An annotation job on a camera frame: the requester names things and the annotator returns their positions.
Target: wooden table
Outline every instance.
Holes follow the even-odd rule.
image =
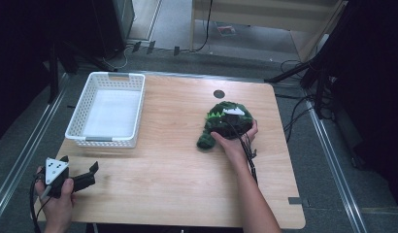
[[[290,31],[302,62],[307,61],[313,48],[324,34],[332,32],[343,0],[215,0],[211,21],[251,26],[279,28]],[[193,50],[195,19],[208,20],[211,0],[192,0],[190,49]]]
[[[301,205],[273,88],[265,83],[147,76],[135,149],[80,148],[65,140],[71,176],[95,161],[96,184],[77,193],[73,221],[191,226],[241,226],[236,178],[219,145],[196,148],[210,108],[244,104],[257,119],[252,147],[259,187],[281,228],[303,228]]]

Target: human hand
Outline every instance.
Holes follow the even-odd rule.
[[[252,121],[252,128],[247,132],[250,142],[254,140],[257,131],[257,122],[254,119]],[[222,136],[220,136],[220,134],[216,132],[212,132],[211,135],[223,147],[233,168],[237,172],[238,169],[240,169],[241,167],[248,168],[247,156],[244,149],[242,148],[241,141],[239,139],[228,140],[223,138]],[[242,141],[244,141],[244,143],[248,141],[246,135],[242,135]]]
[[[74,182],[72,179],[66,179],[63,183],[61,195],[58,199],[50,197],[40,200],[42,205],[49,200],[43,208],[46,216],[47,224],[45,232],[67,232],[72,221],[72,212],[75,205],[76,197],[72,194]],[[45,185],[42,180],[35,183],[35,189],[39,196],[45,191]]]

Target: black stand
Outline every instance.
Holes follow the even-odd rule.
[[[109,66],[103,64],[93,56],[89,55],[87,52],[77,48],[72,43],[62,40],[60,36],[59,25],[60,19],[58,18],[57,6],[54,2],[50,1],[48,3],[43,2],[45,7],[45,16],[47,20],[47,34],[50,41],[50,99],[49,103],[52,103],[54,98],[59,92],[59,75],[57,61],[59,60],[63,68],[67,73],[74,73],[79,69],[79,66],[75,60],[74,54],[77,54],[101,71],[106,72],[116,72],[117,69],[112,70]]]
[[[323,118],[320,108],[322,106],[322,97],[325,85],[329,79],[329,71],[334,68],[335,64],[331,58],[333,52],[340,48],[341,37],[346,31],[349,20],[353,14],[357,11],[357,4],[355,1],[349,2],[345,8],[341,18],[335,26],[333,32],[330,34],[328,40],[323,45],[319,53],[311,60],[302,63],[301,65],[271,79],[264,80],[265,83],[277,83],[287,79],[288,77],[295,75],[306,69],[304,77],[302,78],[300,85],[302,88],[310,88],[315,81],[317,81],[316,96],[315,96],[315,112],[319,119]]]
[[[59,74],[57,66],[57,58],[67,73],[74,73],[79,69],[78,64],[75,61],[73,53],[80,55],[101,71],[116,72],[117,69],[112,70],[107,65],[103,64],[99,60],[87,54],[85,51],[80,50],[76,46],[68,42],[59,42],[57,39],[53,40],[50,44],[50,99],[49,103],[52,103],[54,98],[59,92]]]

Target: white plastic basket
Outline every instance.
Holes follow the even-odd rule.
[[[144,75],[91,73],[66,138],[80,147],[135,148],[144,97]]]

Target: green stuffed toy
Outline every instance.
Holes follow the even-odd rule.
[[[244,105],[223,101],[216,104],[206,117],[202,135],[196,146],[203,150],[211,149],[215,139],[211,132],[217,132],[226,139],[242,136],[252,127],[253,117]]]

